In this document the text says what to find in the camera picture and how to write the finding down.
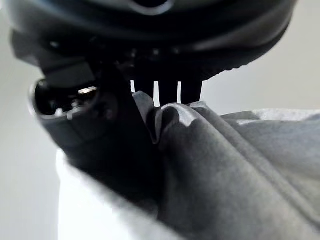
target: gray cloth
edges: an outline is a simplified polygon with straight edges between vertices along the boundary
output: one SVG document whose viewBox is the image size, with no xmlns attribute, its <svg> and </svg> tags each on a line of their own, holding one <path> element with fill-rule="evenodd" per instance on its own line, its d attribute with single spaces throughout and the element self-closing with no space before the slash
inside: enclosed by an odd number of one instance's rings
<svg viewBox="0 0 320 240">
<path fill-rule="evenodd" d="M 146 116 L 152 100 L 143 93 L 135 99 Z M 59 151 L 59 240 L 320 239 L 320 111 L 218 116 L 204 102 L 169 104 L 154 126 L 165 194 L 153 214 Z"/>
</svg>

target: white surface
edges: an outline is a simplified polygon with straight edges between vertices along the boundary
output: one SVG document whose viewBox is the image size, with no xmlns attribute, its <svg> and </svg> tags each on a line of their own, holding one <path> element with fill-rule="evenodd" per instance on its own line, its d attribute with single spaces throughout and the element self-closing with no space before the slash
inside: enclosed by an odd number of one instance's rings
<svg viewBox="0 0 320 240">
<path fill-rule="evenodd" d="M 285 38 L 249 66 L 204 84 L 217 113 L 320 108 L 320 1 L 302 0 Z M 41 77 L 12 56 L 0 18 L 0 240 L 56 240 L 59 181 L 55 146 L 29 115 L 27 92 Z"/>
</svg>

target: gray fabric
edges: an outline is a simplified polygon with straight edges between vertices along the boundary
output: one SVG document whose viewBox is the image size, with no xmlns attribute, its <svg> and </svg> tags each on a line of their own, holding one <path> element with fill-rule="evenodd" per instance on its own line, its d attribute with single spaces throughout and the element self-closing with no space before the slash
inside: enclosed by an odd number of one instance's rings
<svg viewBox="0 0 320 240">
<path fill-rule="evenodd" d="M 154 108 L 143 93 L 135 99 L 144 116 Z M 152 121 L 165 156 L 157 212 L 133 206 L 59 151 L 60 240 L 320 239 L 320 111 L 218 116 L 197 102 L 166 105 Z"/>
</svg>

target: white background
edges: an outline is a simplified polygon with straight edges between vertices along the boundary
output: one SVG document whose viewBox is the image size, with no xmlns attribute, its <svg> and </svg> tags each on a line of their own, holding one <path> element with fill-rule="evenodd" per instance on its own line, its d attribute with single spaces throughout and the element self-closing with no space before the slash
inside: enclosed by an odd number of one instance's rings
<svg viewBox="0 0 320 240">
<path fill-rule="evenodd" d="M 267 55 L 204 84 L 217 113 L 320 108 L 320 1 L 301 0 L 289 31 Z M 56 148 L 29 115 L 27 92 L 40 72 L 15 60 L 0 17 L 0 240 L 56 240 Z"/>
</svg>

